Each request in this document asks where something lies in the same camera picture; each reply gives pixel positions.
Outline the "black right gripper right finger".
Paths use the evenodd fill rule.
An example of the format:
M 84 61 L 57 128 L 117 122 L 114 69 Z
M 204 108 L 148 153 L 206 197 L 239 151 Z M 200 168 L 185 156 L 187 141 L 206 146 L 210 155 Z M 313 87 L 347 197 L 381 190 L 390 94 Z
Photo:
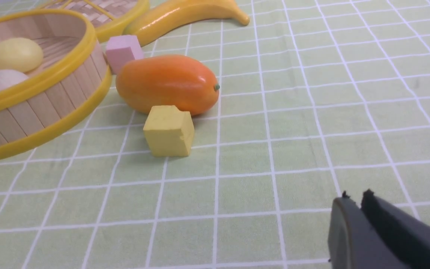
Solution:
M 361 211 L 388 249 L 410 269 L 430 269 L 430 226 L 363 192 Z

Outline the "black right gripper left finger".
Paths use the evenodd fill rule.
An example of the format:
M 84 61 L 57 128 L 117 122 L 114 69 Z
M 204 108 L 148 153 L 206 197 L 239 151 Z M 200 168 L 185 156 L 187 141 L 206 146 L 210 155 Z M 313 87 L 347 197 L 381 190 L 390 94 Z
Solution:
M 333 269 L 408 269 L 344 191 L 332 203 L 328 250 Z

